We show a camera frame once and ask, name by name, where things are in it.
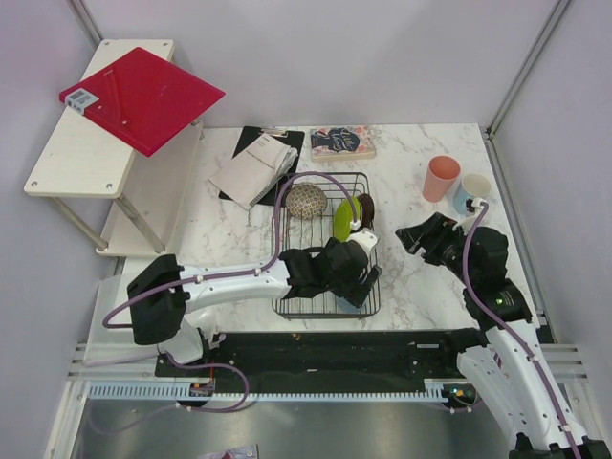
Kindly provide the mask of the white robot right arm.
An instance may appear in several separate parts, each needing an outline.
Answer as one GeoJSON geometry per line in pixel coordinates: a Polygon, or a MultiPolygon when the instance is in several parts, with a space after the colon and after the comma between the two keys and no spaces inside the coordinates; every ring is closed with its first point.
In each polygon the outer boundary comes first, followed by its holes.
{"type": "Polygon", "coordinates": [[[463,375],[508,439],[512,458],[608,458],[565,401],[542,352],[531,310],[507,277],[508,238],[496,229],[460,224],[436,212],[423,224],[397,229],[410,254],[443,266],[464,284],[477,329],[448,334],[438,352],[447,375],[463,375]]]}

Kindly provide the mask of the light blue mug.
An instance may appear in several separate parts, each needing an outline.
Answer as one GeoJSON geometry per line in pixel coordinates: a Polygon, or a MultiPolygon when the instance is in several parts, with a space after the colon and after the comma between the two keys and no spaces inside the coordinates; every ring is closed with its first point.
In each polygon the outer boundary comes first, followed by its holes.
{"type": "Polygon", "coordinates": [[[486,198],[491,192],[490,181],[480,174],[466,174],[455,190],[452,205],[460,215],[468,213],[467,200],[474,198],[486,198]]]}

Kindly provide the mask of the pink plastic cup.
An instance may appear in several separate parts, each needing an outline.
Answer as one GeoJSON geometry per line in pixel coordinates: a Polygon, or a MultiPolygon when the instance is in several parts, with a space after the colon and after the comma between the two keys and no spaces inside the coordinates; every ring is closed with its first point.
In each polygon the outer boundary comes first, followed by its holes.
{"type": "Polygon", "coordinates": [[[449,156],[432,158],[426,171],[423,197],[431,202],[440,202],[461,174],[460,164],[449,156]]]}

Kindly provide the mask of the blue-grey cup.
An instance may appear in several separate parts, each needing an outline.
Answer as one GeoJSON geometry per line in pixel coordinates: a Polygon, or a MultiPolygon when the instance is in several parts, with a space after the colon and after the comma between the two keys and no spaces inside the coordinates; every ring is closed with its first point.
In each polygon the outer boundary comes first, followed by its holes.
{"type": "Polygon", "coordinates": [[[357,307],[342,297],[336,297],[336,307],[339,314],[362,315],[365,313],[364,304],[357,307]]]}

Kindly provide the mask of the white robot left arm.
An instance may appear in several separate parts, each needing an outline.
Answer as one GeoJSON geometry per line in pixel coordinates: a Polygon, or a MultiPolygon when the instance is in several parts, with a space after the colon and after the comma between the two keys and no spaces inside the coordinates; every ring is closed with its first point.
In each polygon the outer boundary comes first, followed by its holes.
{"type": "Polygon", "coordinates": [[[378,237],[371,231],[332,237],[322,248],[289,249],[272,265],[220,269],[184,267],[173,254],[151,262],[127,287],[134,342],[167,352],[189,376],[207,371],[209,352],[185,315],[209,306],[251,299],[312,299],[333,293],[359,307],[379,272],[365,277],[378,237]]]}

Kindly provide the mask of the lime green plate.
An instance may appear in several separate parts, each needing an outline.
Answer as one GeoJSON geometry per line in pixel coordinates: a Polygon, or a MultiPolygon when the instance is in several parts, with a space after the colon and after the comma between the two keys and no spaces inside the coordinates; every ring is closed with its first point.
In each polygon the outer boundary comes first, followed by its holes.
{"type": "Polygon", "coordinates": [[[340,242],[345,242],[352,232],[353,210],[357,212],[358,220],[360,220],[361,203],[355,196],[350,200],[343,199],[336,209],[333,220],[333,237],[340,242]]]}

